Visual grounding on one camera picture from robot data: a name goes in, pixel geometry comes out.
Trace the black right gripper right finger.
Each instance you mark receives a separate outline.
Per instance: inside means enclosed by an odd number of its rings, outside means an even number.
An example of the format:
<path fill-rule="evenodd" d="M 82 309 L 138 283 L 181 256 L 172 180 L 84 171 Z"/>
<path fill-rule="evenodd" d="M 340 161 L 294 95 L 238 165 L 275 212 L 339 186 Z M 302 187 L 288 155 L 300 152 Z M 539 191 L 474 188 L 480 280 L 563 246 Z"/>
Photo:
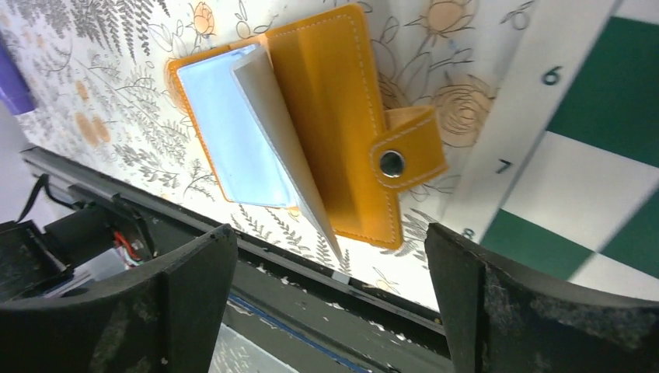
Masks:
<path fill-rule="evenodd" d="M 425 253 L 457 372 L 656 372 L 658 304 L 560 280 L 438 223 Z"/>

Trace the orange leather card holder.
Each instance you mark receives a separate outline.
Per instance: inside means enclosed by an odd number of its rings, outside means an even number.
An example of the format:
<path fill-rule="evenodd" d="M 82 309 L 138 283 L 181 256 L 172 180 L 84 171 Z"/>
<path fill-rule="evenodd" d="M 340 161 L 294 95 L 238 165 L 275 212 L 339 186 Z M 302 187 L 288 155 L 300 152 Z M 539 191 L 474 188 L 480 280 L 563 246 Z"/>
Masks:
<path fill-rule="evenodd" d="M 209 166 L 179 68 L 255 44 L 234 71 L 296 204 L 329 247 L 338 236 L 398 249 L 398 195 L 447 168 L 433 106 L 388 110 L 378 87 L 364 9 L 346 4 L 259 36 L 168 63 Z"/>

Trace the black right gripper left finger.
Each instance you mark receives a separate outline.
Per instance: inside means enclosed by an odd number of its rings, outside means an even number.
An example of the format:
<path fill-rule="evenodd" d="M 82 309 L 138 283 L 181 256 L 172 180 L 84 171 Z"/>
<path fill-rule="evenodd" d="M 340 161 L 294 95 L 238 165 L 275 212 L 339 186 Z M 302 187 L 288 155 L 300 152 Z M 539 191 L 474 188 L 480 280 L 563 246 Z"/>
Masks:
<path fill-rule="evenodd" d="M 206 372 L 238 258 L 228 225 L 58 298 L 1 306 L 3 372 Z"/>

